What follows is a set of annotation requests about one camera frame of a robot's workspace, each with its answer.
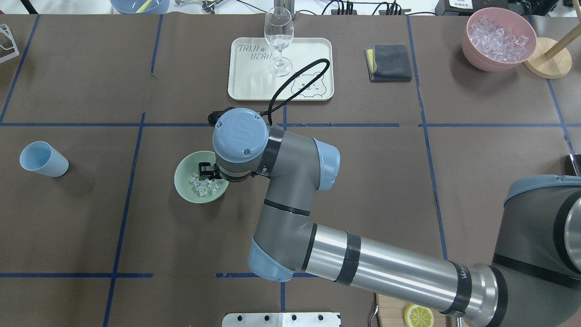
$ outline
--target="ice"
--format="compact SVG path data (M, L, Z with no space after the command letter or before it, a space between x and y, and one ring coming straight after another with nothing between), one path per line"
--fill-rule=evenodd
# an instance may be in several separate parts
M189 184L192 185L192 190L196 192L199 197L205 197L217 192L223 181L221 179L209 180L207 178L199 180L199 176L193 173L189 179Z
M514 35L512 30L500 27L485 15L470 26L468 38L480 52L496 61L515 63L528 53L525 45L529 38Z

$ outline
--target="lemon half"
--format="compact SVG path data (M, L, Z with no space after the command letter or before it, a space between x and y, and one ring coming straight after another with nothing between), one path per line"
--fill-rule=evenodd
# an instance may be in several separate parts
M434 315L432 310L417 304L410 304L403 312L403 321L408 327L432 327Z

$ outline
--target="blue bowl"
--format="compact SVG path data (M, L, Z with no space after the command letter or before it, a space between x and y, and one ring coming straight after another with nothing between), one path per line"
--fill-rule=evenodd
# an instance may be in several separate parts
M145 0L111 0L113 7L120 13L136 13L137 9L139 9L139 7L144 3ZM152 0L147 9L141 13L163 15L167 13L169 7L170 0Z

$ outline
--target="cutting board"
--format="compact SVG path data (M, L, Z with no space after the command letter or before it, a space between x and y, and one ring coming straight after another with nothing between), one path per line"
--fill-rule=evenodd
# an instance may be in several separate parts
M403 311L411 303L398 300L393 297L377 294L377 305L379 306L379 326L380 327L406 327L403 322ZM446 316L432 310L434 314L433 327L446 327Z

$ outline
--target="white floor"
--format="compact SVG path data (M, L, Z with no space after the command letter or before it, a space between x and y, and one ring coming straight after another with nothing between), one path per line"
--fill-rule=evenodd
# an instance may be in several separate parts
M168 12L184 12L206 14L202 9L202 1L199 0L181 0L184 3L177 4L176 0L170 1ZM355 0L355 2L376 2L381 3L381 0ZM39 13L44 14L111 14L117 13L109 0L30 0L32 5ZM135 0L135 2L145 2L145 0ZM245 0L245 2L252 4L260 9L268 10L272 7L273 0ZM327 5L325 0L295 0L295 10L310 10L318 15ZM397 3L404 9L411 9L411 12L433 12L438 0L398 0ZM354 8L359 15L370 15L376 8L376 4L364 5L356 4ZM329 8L336 8L337 4L332 4ZM2 0L0 2L0 10L5 13L27 13L20 0ZM236 0L224 0L216 6L216 13L259 13L260 11ZM562 0L555 10L549 14L550 16L576 16L573 8L565 7Z

